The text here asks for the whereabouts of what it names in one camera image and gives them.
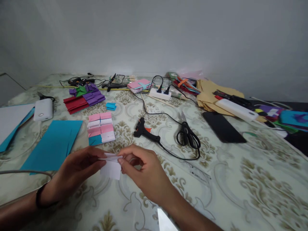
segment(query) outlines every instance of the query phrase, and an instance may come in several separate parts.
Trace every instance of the black phone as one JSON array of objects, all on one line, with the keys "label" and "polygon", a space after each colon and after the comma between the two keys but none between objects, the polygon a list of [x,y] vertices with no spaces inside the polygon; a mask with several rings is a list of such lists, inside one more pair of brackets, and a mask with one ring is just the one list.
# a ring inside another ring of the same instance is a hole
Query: black phone
[{"label": "black phone", "polygon": [[244,137],[217,112],[204,112],[204,119],[223,143],[246,143]]}]

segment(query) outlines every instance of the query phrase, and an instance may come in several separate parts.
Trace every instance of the plug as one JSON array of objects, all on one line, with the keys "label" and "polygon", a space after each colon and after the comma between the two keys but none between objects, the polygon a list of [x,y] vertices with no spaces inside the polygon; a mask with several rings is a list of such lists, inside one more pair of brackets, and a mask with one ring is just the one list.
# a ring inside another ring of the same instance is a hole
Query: plug
[{"label": "plug", "polygon": [[161,85],[160,87],[159,87],[159,89],[157,90],[157,93],[161,93],[161,88],[163,87],[163,85]]},{"label": "plug", "polygon": [[170,89],[170,86],[167,88],[167,90],[164,92],[164,94],[169,95],[169,89]]}]

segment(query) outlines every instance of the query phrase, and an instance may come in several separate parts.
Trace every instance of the wooden stick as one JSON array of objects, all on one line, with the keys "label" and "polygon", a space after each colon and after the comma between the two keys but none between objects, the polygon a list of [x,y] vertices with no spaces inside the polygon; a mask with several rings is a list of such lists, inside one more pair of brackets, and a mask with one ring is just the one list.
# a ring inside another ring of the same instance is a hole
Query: wooden stick
[{"label": "wooden stick", "polygon": [[141,94],[141,98],[142,98],[142,100],[144,101],[144,105],[145,105],[145,109],[147,110],[147,113],[149,113],[147,104],[145,103],[145,100],[144,100],[144,98],[143,98],[143,94]]},{"label": "wooden stick", "polygon": [[157,98],[155,98],[155,97],[153,97],[153,96],[150,96],[150,95],[147,95],[147,96],[149,96],[149,97],[151,97],[151,98],[153,98],[153,99],[156,99],[156,100],[158,100],[158,101],[160,101],[160,102],[162,102],[162,103],[164,103],[164,104],[167,104],[167,105],[169,105],[170,107],[175,107],[175,106],[172,106],[171,104],[168,104],[168,103],[166,103],[166,102],[164,102],[164,101],[162,101],[162,100],[160,100],[160,99],[157,99]]}]

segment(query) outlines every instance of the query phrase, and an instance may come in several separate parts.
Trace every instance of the black scissors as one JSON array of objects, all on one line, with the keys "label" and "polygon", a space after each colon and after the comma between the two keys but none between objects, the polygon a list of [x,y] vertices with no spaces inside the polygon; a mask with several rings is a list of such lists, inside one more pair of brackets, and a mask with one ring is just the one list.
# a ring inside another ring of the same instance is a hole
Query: black scissors
[{"label": "black scissors", "polygon": [[[199,149],[200,146],[201,146],[200,140],[198,139],[198,136],[196,136],[196,134],[193,133],[193,131],[188,126],[188,123],[186,121],[186,117],[185,117],[183,111],[182,111],[182,114],[181,114],[181,118],[182,118],[182,127],[176,135],[177,142],[181,146],[186,146],[189,143],[189,145],[192,148]],[[179,141],[179,135],[182,136],[182,140],[183,140],[182,142]]]}]

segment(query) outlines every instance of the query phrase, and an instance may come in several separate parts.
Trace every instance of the white wall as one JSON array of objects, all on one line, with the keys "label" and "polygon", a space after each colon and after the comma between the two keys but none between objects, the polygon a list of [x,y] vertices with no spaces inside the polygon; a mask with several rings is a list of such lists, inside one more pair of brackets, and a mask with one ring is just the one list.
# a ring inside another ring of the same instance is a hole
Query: white wall
[{"label": "white wall", "polygon": [[308,102],[307,17],[307,0],[2,0],[0,46],[25,87],[203,69],[246,97]]}]

